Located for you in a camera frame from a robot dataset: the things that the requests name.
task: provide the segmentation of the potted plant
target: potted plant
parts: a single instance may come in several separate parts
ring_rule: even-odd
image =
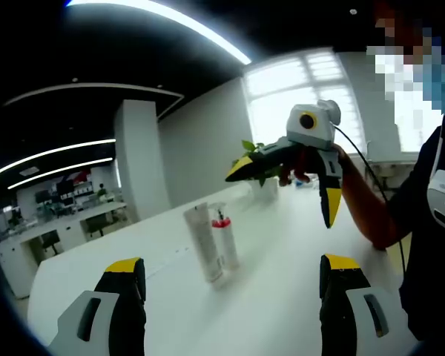
[[[248,156],[252,152],[257,152],[257,150],[265,145],[263,143],[253,143],[250,141],[242,140],[243,148],[245,149],[245,153],[243,156]],[[232,166],[234,167],[239,161],[235,159],[232,161]],[[254,193],[254,198],[256,199],[274,199],[277,195],[277,181],[274,177],[278,177],[280,174],[280,166],[269,169],[262,174],[258,174],[255,177],[249,178],[248,183],[252,187],[252,191]]]

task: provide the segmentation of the black shirt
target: black shirt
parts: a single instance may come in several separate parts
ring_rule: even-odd
[[[426,197],[440,132],[439,127],[422,146],[414,170],[389,202],[396,224],[412,232],[400,299],[419,340],[445,330],[445,229],[433,218]],[[438,168],[445,170],[445,122],[442,136]]]

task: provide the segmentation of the plant leaf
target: plant leaf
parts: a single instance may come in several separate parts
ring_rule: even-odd
[[[255,151],[255,145],[252,142],[250,142],[250,141],[245,141],[244,139],[243,139],[243,147],[247,151],[250,151],[250,152],[254,152]]]

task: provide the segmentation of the white pillar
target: white pillar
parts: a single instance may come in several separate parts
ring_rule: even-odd
[[[170,208],[154,102],[124,100],[114,119],[122,196],[133,221]]]

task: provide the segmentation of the window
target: window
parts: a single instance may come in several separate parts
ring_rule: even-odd
[[[286,123],[296,104],[332,99],[341,109],[340,129],[364,149],[363,129],[351,86],[330,50],[306,51],[263,65],[245,74],[245,91],[255,142],[275,142],[286,135]],[[347,153],[355,149],[344,136],[334,141]]]
[[[414,68],[403,63],[403,55],[376,54],[376,73],[385,75],[386,98],[394,100],[394,118],[400,149],[419,152],[442,123],[440,110],[423,100],[422,83],[414,82]]]

